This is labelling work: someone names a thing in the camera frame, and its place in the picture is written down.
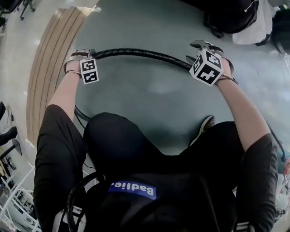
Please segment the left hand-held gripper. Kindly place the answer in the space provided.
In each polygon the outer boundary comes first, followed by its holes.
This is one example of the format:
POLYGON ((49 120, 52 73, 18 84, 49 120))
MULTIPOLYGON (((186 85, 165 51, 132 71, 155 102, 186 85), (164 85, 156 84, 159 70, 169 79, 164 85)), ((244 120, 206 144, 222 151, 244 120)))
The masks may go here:
POLYGON ((96 51, 94 49, 79 49, 75 50, 72 53, 72 56, 68 59, 70 60, 79 60, 80 61, 80 72, 73 70, 67 71, 67 73, 77 74, 83 81, 84 85, 91 84, 99 81, 97 64, 95 59, 89 58, 96 51))

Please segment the wooden slatted floor strip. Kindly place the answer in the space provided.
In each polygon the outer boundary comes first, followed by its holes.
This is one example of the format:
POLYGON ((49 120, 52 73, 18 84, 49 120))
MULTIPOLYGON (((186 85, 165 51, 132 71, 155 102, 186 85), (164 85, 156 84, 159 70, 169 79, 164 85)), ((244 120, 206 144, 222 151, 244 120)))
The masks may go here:
POLYGON ((26 104, 27 137, 32 145, 37 143, 45 109, 64 76, 63 65, 71 45, 92 11, 80 6, 57 9, 42 35, 30 72, 26 104))

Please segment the white garment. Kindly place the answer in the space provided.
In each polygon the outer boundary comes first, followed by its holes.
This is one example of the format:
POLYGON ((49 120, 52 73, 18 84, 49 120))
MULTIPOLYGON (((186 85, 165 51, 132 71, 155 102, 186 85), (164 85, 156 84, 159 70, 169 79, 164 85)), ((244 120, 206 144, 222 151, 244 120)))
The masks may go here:
POLYGON ((235 44, 250 45, 261 42, 272 32, 273 8, 268 0, 259 0, 256 21, 239 33, 232 35, 235 44))

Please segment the person's black trousers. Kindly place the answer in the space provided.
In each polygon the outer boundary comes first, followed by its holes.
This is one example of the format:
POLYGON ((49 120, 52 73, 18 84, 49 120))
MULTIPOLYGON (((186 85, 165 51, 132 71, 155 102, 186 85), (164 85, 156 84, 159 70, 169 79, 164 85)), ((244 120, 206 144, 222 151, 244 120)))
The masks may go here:
POLYGON ((124 174, 236 173, 244 154, 236 125, 218 123, 179 155, 164 155, 130 120, 111 113, 94 116, 83 138, 96 169, 106 176, 124 174))

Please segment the person's left forearm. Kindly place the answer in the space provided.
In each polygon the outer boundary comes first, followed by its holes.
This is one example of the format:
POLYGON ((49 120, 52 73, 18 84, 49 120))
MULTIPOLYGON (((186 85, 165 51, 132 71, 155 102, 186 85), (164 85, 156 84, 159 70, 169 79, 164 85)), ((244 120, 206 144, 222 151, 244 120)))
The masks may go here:
POLYGON ((53 94, 48 107, 46 108, 44 118, 46 118, 50 106, 57 106, 62 109, 73 122, 75 99, 79 80, 80 77, 75 73, 70 72, 65 74, 57 90, 53 94))

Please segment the person's black t-shirt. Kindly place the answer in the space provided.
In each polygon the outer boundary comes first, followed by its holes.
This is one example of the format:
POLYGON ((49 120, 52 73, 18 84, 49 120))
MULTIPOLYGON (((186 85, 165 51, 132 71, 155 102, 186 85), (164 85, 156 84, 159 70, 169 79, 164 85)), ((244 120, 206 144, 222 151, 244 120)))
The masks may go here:
MULTIPOLYGON (((34 206, 42 232, 69 232, 62 213, 89 155, 83 135, 62 109, 50 106, 35 161, 34 206)), ((99 173, 106 180, 75 201, 87 217, 83 232, 232 232, 236 222, 248 222, 255 232, 273 228, 278 171, 271 134, 244 150, 239 170, 223 177, 99 173)))

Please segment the person's right shoe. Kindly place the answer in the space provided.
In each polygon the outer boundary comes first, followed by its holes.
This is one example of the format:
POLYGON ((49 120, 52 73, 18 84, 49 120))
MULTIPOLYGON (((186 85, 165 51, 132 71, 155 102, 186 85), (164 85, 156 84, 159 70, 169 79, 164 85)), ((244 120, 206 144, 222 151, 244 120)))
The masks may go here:
POLYGON ((208 116, 201 124, 198 135, 193 139, 190 146, 195 143, 202 133, 215 125, 215 116, 208 116))

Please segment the person's left hand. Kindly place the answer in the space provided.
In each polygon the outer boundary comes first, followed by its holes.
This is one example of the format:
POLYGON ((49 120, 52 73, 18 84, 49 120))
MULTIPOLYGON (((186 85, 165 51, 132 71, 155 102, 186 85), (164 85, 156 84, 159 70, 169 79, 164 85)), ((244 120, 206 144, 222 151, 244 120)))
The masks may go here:
POLYGON ((69 70, 80 72, 80 61, 79 60, 67 61, 64 65, 64 71, 69 71, 69 70))

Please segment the person's right forearm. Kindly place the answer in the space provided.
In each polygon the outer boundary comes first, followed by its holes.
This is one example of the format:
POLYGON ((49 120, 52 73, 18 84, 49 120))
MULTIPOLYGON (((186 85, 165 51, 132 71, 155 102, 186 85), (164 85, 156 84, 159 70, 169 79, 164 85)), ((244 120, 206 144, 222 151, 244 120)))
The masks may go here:
POLYGON ((247 151, 256 141, 270 133, 257 107, 232 79, 223 77, 217 87, 230 108, 242 147, 247 151))

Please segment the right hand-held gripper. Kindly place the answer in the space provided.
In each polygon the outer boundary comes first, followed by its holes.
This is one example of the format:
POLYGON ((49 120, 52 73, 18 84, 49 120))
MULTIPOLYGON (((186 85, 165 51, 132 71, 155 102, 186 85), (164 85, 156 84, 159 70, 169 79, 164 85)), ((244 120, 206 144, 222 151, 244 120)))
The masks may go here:
POLYGON ((222 58, 229 62, 231 74, 234 71, 232 62, 224 56, 221 48, 204 40, 195 40, 190 43, 191 47, 199 51, 197 58, 186 55, 186 60, 191 65, 190 74, 195 79, 207 86, 213 86, 224 74, 222 58))

